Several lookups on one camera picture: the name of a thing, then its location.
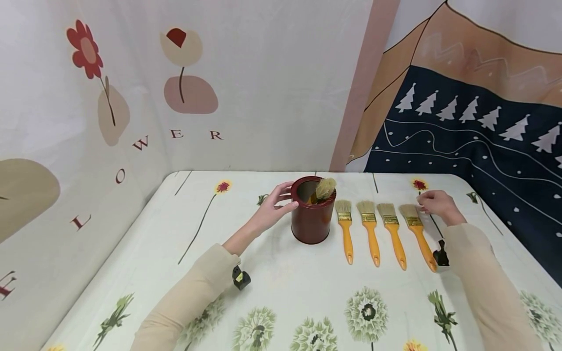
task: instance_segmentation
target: yellow paintbrush handle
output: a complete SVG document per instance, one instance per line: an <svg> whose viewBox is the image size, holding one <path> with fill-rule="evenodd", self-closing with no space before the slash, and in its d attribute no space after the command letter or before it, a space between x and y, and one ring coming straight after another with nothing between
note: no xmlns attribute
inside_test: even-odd
<svg viewBox="0 0 562 351"><path fill-rule="evenodd" d="M406 253L404 253L404 247L402 247L402 242L398 236L398 224L385 224L384 227L390 232L392 246L394 247L394 254L396 255L398 264L403 270L406 270Z"/></svg>
<svg viewBox="0 0 562 351"><path fill-rule="evenodd" d="M377 237L375 236L376 222L363 222L363 227L367 228L367 236L369 237L369 251L375 266L380 266L380 251Z"/></svg>
<svg viewBox="0 0 562 351"><path fill-rule="evenodd" d="M416 235L416 239L418 240L418 244L420 246L421 254L423 255L423 258L425 259L425 262L427 263L429 269L432 270L433 272L437 272L437 262L435 262L435 259L433 258L433 253L431 252L431 249L429 248L429 245L427 244L427 241L423 236L423 227L419 227L419 226L410 227L410 230L413 231L414 234Z"/></svg>
<svg viewBox="0 0 562 351"><path fill-rule="evenodd" d="M347 263L353 264L353 243L351 242L350 227L351 221L339 221L343 230L343 251L346 254Z"/></svg>

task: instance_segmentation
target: pink stripe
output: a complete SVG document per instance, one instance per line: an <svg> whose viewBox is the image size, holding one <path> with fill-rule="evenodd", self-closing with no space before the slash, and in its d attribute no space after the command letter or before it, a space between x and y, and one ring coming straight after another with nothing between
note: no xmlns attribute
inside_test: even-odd
<svg viewBox="0 0 562 351"><path fill-rule="evenodd" d="M371 6L346 110L332 154L330 172L343 172L346 168L399 3L400 0L375 0Z"/></svg>

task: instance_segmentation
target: paintbrush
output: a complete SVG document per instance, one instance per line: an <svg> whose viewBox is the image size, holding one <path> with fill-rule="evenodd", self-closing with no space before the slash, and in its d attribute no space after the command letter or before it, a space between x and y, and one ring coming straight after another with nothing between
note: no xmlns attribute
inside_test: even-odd
<svg viewBox="0 0 562 351"><path fill-rule="evenodd" d="M343 251L346 254L347 263L353 264L353 243L351 242L351 201L337 200L336 212L338 213L338 223L343 230Z"/></svg>
<svg viewBox="0 0 562 351"><path fill-rule="evenodd" d="M398 236L398 217L396 217L396 211L394 210L394 205L391 203L379 203L377 205L380 215L383 217L384 227L390 232L392 238L392 246L394 247L394 254L398 260L398 264L403 270L406 270L406 254L404 253L404 247L402 247L402 242Z"/></svg>
<svg viewBox="0 0 562 351"><path fill-rule="evenodd" d="M332 195L334 189L336 188L336 181L333 178L326 178L320 180L316 186L316 190L310 195L307 204L317 204L320 203Z"/></svg>
<svg viewBox="0 0 562 351"><path fill-rule="evenodd" d="M408 228L416 235L416 239L418 240L418 245L420 246L421 254L425 259L425 262L429 266L429 269L433 272L437 271L437 262L433 258L433 254L425 237L423 236L423 224L419 218L418 210L416 209L415 205L406 204L400 205L398 208L400 213L404 216L406 223L408 223Z"/></svg>
<svg viewBox="0 0 562 351"><path fill-rule="evenodd" d="M357 204L357 209L361 213L361 222L363 227L367 229L367 237L369 238L369 251L375 266L380 266L380 251L377 237L375 236L375 227L377 226L377 218L375 217L375 203L372 201L361 201Z"/></svg>

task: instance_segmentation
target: hand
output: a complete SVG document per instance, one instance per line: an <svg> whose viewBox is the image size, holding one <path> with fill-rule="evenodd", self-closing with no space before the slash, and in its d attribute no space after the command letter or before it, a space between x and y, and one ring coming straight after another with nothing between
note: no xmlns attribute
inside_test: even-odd
<svg viewBox="0 0 562 351"><path fill-rule="evenodd" d="M256 236L260 236L261 233L271 228L284 215L298 207L298 202L296 201L288 203L285 206L277 205L278 202L291 198L291 185L293 185L293 183L292 181L288 181L276 186L271 194L265 198L260 208L257 209L248 223L246 223L246 226L251 228Z"/></svg>
<svg viewBox="0 0 562 351"><path fill-rule="evenodd" d="M466 223L453 198L443 190L430 190L419 195L418 203L423 212L441 217L447 226Z"/></svg>

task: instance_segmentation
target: beige sleeve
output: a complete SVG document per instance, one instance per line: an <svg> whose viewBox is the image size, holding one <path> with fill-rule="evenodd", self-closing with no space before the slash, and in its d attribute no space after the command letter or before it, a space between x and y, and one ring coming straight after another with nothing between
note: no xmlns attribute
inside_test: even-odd
<svg viewBox="0 0 562 351"><path fill-rule="evenodd" d="M158 302L135 333L131 351L173 351L184 326L232 286L240 258L213 245Z"/></svg>
<svg viewBox="0 0 562 351"><path fill-rule="evenodd" d="M444 234L451 268L463 283L485 350L542 350L486 235L470 224L450 226Z"/></svg>

